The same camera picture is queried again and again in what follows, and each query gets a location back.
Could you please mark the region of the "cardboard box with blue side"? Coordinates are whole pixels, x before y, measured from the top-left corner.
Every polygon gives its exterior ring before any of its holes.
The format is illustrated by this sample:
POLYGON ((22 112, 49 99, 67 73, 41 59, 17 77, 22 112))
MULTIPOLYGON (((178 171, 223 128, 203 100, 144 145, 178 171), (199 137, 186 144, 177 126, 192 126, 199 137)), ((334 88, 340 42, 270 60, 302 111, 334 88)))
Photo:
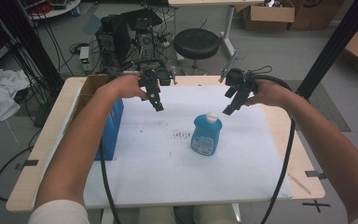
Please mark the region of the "cardboard box with blue side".
MULTIPOLYGON (((83 86, 79 89, 79 93, 75 97, 75 107, 72 109, 71 118, 68 123, 80 113, 80 111, 90 101, 94 93, 106 83, 108 76, 92 75, 85 79, 83 86)), ((103 155, 106 161, 111 161, 114 157, 114 152, 117 143, 119 127, 124 110, 123 101, 118 99, 114 102, 108 116, 106 117, 103 129, 103 155)))

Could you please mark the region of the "thin wooden stick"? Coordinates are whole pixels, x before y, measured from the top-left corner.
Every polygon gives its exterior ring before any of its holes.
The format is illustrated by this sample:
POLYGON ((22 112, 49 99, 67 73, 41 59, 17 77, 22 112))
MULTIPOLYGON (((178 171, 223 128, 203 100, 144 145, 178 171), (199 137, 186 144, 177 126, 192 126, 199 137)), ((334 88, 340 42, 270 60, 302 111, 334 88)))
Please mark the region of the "thin wooden stick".
POLYGON ((297 178, 295 178, 291 174, 288 174, 288 176, 298 185, 299 188, 301 188, 307 194, 311 195, 311 191, 305 185, 303 185, 297 178))

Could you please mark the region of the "black computer tower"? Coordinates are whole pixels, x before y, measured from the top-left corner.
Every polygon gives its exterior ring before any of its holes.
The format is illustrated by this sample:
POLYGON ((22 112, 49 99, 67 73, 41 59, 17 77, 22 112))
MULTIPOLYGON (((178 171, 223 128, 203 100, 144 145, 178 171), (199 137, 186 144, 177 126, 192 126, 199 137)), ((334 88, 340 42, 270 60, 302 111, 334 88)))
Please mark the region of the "black computer tower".
POLYGON ((122 15, 101 18, 101 27, 95 33, 102 65, 121 66, 130 51, 129 28, 122 15))

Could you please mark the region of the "closed cardboard box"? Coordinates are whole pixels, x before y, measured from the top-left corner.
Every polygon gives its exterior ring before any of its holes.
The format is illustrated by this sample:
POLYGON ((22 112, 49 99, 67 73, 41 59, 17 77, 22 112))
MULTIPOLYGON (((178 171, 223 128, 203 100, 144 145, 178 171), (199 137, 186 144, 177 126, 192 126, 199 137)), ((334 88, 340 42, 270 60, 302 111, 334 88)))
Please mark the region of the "closed cardboard box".
POLYGON ((345 0, 291 0, 295 6, 295 20, 290 31, 320 31, 335 18, 345 0))

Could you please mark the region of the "person's right hand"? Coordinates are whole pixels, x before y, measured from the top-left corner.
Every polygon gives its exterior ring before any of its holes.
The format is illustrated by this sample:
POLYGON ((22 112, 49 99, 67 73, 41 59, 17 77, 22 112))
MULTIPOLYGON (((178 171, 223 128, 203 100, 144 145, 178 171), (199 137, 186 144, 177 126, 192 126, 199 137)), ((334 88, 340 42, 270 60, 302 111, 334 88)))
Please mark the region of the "person's right hand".
POLYGON ((258 91, 244 103, 247 106, 262 104, 285 107, 292 92, 277 83, 268 80, 257 80, 258 91))

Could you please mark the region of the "white crumpled cloth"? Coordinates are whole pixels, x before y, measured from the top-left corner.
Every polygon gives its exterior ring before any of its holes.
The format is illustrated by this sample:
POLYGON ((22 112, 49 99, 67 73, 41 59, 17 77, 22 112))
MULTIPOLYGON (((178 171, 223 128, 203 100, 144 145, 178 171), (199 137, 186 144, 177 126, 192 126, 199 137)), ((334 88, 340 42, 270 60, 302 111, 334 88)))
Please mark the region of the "white crumpled cloth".
MULTIPOLYGON (((196 205, 193 209, 195 224, 238 224, 230 204, 196 205)), ((139 224, 177 224, 170 206, 141 208, 139 224)))

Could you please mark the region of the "round white table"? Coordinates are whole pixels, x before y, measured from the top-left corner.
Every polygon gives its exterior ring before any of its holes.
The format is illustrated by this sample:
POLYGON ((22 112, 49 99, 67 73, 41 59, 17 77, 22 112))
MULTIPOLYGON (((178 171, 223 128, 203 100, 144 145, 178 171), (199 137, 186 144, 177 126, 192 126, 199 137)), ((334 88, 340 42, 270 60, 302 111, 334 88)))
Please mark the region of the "round white table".
POLYGON ((37 12, 36 8, 32 7, 30 10, 29 17, 32 20, 43 20, 43 19, 60 16, 68 12, 71 12, 75 17, 80 15, 80 10, 78 6, 81 0, 65 0, 65 2, 66 2, 65 7, 51 5, 48 11, 43 11, 43 12, 37 12))

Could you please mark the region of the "blue bottle with white cap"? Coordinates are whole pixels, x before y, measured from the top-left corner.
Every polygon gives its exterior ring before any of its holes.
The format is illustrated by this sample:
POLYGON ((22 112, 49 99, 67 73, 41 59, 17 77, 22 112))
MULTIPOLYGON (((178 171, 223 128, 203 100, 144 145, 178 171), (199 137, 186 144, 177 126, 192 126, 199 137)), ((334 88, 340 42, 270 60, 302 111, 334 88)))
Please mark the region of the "blue bottle with white cap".
POLYGON ((208 112, 197 116, 194 125, 190 147, 200 155, 212 156, 218 146, 222 121, 215 112, 208 112))

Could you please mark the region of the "grey power supply unit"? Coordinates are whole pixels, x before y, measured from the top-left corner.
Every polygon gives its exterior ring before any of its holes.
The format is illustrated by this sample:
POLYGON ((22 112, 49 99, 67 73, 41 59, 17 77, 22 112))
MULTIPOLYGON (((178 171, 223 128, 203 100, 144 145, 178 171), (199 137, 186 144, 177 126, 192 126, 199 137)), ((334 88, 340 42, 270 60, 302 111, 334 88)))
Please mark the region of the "grey power supply unit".
POLYGON ((92 70, 92 59, 90 57, 89 47, 80 48, 79 60, 85 72, 90 72, 92 70))

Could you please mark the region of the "white paper sheet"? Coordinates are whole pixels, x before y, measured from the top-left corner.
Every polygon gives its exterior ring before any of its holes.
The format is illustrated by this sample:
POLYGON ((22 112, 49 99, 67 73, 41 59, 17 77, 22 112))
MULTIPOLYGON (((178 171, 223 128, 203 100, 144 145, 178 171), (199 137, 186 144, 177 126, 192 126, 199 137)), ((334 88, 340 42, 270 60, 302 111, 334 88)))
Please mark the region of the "white paper sheet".
POLYGON ((261 106, 227 116, 224 86, 171 86, 157 112, 137 98, 124 102, 114 158, 94 163, 85 189, 89 208, 267 201, 282 169, 261 106), (217 113, 217 150, 190 147, 196 116, 217 113))

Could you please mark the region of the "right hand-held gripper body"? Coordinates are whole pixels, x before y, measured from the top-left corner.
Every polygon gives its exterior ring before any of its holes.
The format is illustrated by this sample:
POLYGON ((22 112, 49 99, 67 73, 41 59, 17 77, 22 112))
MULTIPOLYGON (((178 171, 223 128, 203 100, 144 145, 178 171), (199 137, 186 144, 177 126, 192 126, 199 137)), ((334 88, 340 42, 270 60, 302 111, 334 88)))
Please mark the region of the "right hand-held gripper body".
POLYGON ((232 68, 228 71, 225 84, 239 92, 256 93, 256 83, 249 74, 239 68, 232 68))

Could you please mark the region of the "black round stool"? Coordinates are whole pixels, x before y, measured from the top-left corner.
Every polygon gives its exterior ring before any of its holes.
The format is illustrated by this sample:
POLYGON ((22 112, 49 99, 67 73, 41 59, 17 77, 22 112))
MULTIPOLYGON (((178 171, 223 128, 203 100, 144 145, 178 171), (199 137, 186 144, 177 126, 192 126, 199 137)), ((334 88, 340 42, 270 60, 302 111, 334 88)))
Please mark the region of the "black round stool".
POLYGON ((174 40, 175 51, 186 59, 193 61, 192 75, 198 73, 198 61, 213 57, 220 46, 220 38, 211 31, 201 28, 185 29, 174 40))

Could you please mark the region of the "person's left white sleeve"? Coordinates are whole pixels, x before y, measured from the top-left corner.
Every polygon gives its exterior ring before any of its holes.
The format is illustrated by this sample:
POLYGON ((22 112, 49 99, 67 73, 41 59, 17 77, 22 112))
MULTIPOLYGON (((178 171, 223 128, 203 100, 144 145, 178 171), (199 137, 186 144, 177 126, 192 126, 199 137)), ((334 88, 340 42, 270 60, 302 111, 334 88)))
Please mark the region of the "person's left white sleeve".
POLYGON ((90 224, 88 212, 80 203, 55 200, 37 207, 28 224, 90 224))

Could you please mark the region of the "black metal stand pole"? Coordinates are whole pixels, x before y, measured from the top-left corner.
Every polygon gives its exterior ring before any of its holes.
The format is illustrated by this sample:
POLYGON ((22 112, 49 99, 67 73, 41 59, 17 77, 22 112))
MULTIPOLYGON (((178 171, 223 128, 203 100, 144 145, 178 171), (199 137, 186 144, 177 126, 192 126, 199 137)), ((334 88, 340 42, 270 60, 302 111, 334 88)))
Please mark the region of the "black metal stand pole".
POLYGON ((357 31, 358 0, 354 0, 334 33, 332 33, 331 37, 328 39, 315 63, 300 83, 300 86, 296 89, 296 94, 306 101, 309 100, 316 87, 357 31))
POLYGON ((5 26, 14 32, 45 80, 48 90, 58 95, 63 80, 45 51, 41 40, 31 26, 29 17, 23 12, 17 0, 0 0, 0 18, 5 26))

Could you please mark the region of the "person's left hand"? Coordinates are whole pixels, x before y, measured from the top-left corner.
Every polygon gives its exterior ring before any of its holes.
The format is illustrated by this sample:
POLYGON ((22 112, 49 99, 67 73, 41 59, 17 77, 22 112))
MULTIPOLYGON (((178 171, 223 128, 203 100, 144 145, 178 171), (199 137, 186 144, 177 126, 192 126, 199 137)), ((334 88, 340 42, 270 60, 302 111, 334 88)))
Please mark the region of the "person's left hand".
POLYGON ((147 94, 138 84, 140 75, 124 75, 117 77, 97 90, 103 98, 114 101, 117 98, 139 97, 147 100, 147 94))

